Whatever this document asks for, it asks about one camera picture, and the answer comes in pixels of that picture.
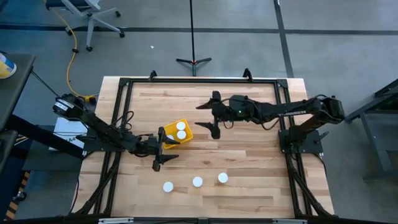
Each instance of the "yellow container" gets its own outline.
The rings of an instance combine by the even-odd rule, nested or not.
[[[177,132],[179,131],[179,130],[177,129],[177,123],[178,123],[178,122],[184,122],[184,123],[185,123],[185,130],[184,130],[184,131],[186,132],[187,136],[186,136],[185,139],[183,139],[183,140],[181,140],[181,139],[179,139],[179,138],[177,137]],[[166,135],[172,135],[173,138],[174,138],[174,140],[178,141],[180,144],[182,144],[182,143],[184,143],[184,142],[187,142],[187,141],[189,141],[189,140],[191,140],[191,139],[193,138],[192,131],[191,131],[191,129],[189,128],[189,125],[188,125],[188,122],[187,122],[186,119],[181,119],[181,120],[176,121],[176,122],[174,122],[174,123],[168,124],[168,125],[164,126],[164,130],[165,130],[165,132],[166,132]],[[177,144],[177,145],[174,145],[174,144],[165,144],[165,143],[163,143],[163,144],[164,144],[164,148],[165,148],[165,149],[171,149],[171,148],[173,148],[173,147],[175,147],[175,146],[179,146],[178,144]]]

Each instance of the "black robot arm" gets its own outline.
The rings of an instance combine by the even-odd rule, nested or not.
[[[89,142],[97,149],[112,152],[127,150],[137,157],[155,155],[152,168],[157,172],[160,170],[161,164],[178,157],[178,155],[162,154],[163,142],[167,144],[180,144],[177,141],[167,138],[163,127],[160,127],[158,130],[158,138],[153,134],[135,136],[132,132],[124,128],[117,128],[115,125],[116,122],[112,124],[105,123],[94,112],[84,109],[83,102],[72,94],[62,95],[56,101],[53,105],[55,113],[69,121],[81,121],[85,126],[90,128],[90,132],[95,134],[94,136],[78,136],[77,139]],[[133,116],[134,112],[129,111],[118,120],[124,119],[128,121]],[[143,136],[147,136],[147,140],[142,140]]]
[[[228,106],[223,104],[226,100],[229,101]],[[289,131],[295,133],[291,140],[299,141],[305,139],[306,134],[326,123],[338,124],[344,120],[341,101],[325,95],[318,95],[309,100],[273,105],[261,103],[243,95],[233,95],[231,98],[221,100],[220,93],[213,91],[209,102],[198,106],[197,109],[211,109],[214,123],[196,124],[208,128],[213,139],[220,138],[218,122],[252,121],[255,124],[264,124],[283,116],[313,114],[312,118],[303,124],[290,127]]]

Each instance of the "wooden tabletop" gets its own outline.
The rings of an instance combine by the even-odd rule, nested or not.
[[[119,77],[104,77],[96,114],[110,123]],[[307,98],[301,78],[288,79],[292,101]],[[279,124],[265,131],[254,123],[236,122],[233,129],[220,124],[221,138],[214,140],[210,132],[194,124],[213,119],[211,110],[196,110],[206,103],[213,90],[222,98],[233,94],[247,95],[263,102],[275,102],[274,88],[269,84],[220,83],[135,83],[130,110],[134,134],[157,133],[180,119],[187,119],[193,139],[181,146],[164,150],[165,154],[178,154],[161,167],[152,170],[153,156],[138,158],[124,152],[119,167],[114,195],[114,217],[224,217],[224,218],[290,218],[294,217],[287,177],[285,157],[280,152],[277,132]],[[310,116],[296,116],[297,124]],[[100,179],[104,154],[93,153],[83,161],[80,188],[74,210],[78,210],[94,192]],[[310,154],[303,155],[303,164],[309,189],[333,213],[328,183],[322,163]],[[227,183],[221,184],[217,176],[226,172]],[[196,188],[192,179],[203,178]],[[171,193],[165,193],[163,184],[174,184]],[[301,208],[302,194],[298,190]],[[103,207],[107,193],[104,194]]]

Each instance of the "white cup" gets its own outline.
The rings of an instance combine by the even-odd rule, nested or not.
[[[185,131],[179,131],[177,132],[177,138],[179,139],[185,139],[187,137],[187,134]]]
[[[185,129],[185,123],[180,121],[177,123],[177,129],[183,131]]]
[[[163,190],[164,190],[164,192],[166,192],[166,193],[171,192],[171,191],[173,190],[173,188],[174,188],[174,186],[173,186],[173,183],[171,183],[171,182],[166,182],[166,183],[164,183],[164,185],[163,185]]]
[[[203,179],[201,177],[195,177],[193,178],[192,183],[195,187],[200,187],[203,184]]]
[[[228,181],[228,175],[224,172],[218,174],[218,181],[220,181],[221,183],[226,183]]]

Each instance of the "gray floor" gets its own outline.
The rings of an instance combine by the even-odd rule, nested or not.
[[[107,19],[121,27],[189,27],[187,0],[103,0],[102,6],[118,7],[122,18]],[[195,25],[202,28],[277,28],[272,0],[194,1]],[[286,29],[397,30],[398,2],[393,0],[280,0]],[[68,12],[68,21],[76,22]],[[41,0],[13,0],[0,13],[0,24],[60,25]],[[72,85],[83,94],[100,90],[105,75],[189,76],[190,69],[175,58],[190,59],[190,34],[128,32],[120,39],[112,32],[96,32],[94,51],[84,50],[85,32],[77,32],[81,53],[73,64]],[[198,69],[199,76],[239,77],[248,67],[255,77],[286,77],[278,34],[195,34],[197,58],[213,57]],[[64,32],[0,30],[0,50],[36,54],[35,71],[59,93],[67,93],[65,72],[73,39]],[[397,36],[383,35],[287,35],[294,75],[304,78],[308,95],[336,95],[346,114],[369,100],[373,92],[398,78]],[[53,124],[54,98],[30,78],[16,113],[37,124]],[[398,181],[365,183],[362,176],[380,167],[369,147],[362,125],[326,125],[323,140],[331,198],[337,215],[345,218],[398,221]],[[69,174],[63,178],[75,182]],[[59,207],[29,211],[37,197],[21,203],[17,218],[66,213],[73,186],[48,183],[42,189],[64,191]],[[34,190],[36,195],[43,190]],[[57,190],[50,190],[57,198]]]

